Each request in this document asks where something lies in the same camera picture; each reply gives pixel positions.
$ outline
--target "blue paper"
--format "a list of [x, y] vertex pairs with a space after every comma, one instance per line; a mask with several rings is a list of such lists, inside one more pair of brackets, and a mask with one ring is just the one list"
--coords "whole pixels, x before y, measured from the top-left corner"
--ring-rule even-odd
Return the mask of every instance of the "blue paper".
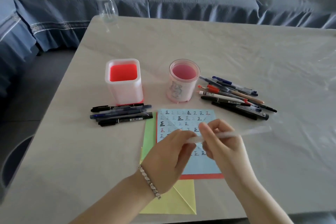
[[[157, 142], [164, 139], [176, 129], [191, 130], [200, 136], [198, 125], [215, 120], [213, 110], [204, 109], [160, 109], [157, 112]], [[196, 144], [183, 175], [219, 174], [216, 162], [205, 154], [202, 143]]]

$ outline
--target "green paper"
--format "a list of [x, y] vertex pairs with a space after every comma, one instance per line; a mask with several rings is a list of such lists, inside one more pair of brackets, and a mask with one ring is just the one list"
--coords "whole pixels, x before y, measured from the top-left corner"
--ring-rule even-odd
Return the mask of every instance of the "green paper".
[[151, 148], [156, 144], [156, 112], [153, 112], [153, 119], [146, 120], [145, 134], [143, 135], [143, 146], [141, 160], [149, 153]]

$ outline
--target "marble tabletop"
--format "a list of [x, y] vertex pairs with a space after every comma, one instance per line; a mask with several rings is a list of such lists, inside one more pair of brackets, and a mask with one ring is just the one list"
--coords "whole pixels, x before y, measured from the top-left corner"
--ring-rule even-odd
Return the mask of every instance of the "marble tabletop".
[[[2, 206], [0, 223], [66, 224], [137, 168], [144, 121], [99, 127], [90, 108], [113, 104], [104, 81], [111, 59], [140, 61], [146, 104], [211, 108], [244, 138], [254, 171], [287, 213], [336, 209], [336, 30], [94, 17], [40, 124]], [[252, 121], [201, 101], [166, 96], [168, 66], [195, 61], [204, 77], [258, 90], [278, 110]], [[134, 223], [245, 217], [225, 180], [195, 180], [197, 215], [139, 215]]]

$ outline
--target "floor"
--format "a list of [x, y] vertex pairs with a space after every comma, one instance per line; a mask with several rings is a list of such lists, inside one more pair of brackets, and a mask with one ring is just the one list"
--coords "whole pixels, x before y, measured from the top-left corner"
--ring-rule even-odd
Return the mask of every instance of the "floor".
[[[6, 109], [0, 113], [0, 167], [18, 145], [36, 132], [74, 53], [75, 50], [41, 53], [35, 57], [17, 83]], [[3, 177], [2, 172], [0, 202], [8, 189]], [[336, 213], [305, 213], [292, 215], [291, 218], [295, 224], [336, 224]], [[202, 222], [204, 223], [248, 224], [249, 222], [247, 219], [239, 219]]]

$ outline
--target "yellow paper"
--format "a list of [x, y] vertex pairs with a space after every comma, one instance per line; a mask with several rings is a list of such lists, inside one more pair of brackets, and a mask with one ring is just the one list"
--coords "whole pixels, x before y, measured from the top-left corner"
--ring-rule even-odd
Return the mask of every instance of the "yellow paper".
[[178, 180], [160, 200], [153, 199], [140, 213], [196, 215], [194, 180]]

